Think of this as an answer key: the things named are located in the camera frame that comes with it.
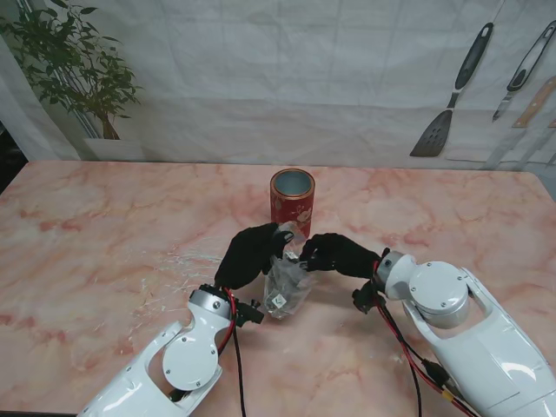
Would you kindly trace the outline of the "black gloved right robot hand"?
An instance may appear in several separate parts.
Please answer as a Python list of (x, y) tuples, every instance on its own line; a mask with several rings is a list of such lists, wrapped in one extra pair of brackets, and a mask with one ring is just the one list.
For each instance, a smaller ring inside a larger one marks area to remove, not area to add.
[(308, 272), (336, 271), (341, 275), (370, 279), (382, 257), (345, 235), (326, 233), (306, 241), (300, 263)]

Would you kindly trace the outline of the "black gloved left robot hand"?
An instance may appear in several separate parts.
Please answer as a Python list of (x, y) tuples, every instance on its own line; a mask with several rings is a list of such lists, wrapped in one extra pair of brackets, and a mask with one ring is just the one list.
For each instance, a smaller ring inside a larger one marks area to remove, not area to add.
[(271, 260), (282, 258), (283, 249), (294, 234), (279, 230), (275, 222), (246, 228), (230, 242), (215, 274), (215, 286), (237, 290), (254, 281), (259, 274), (267, 274)]

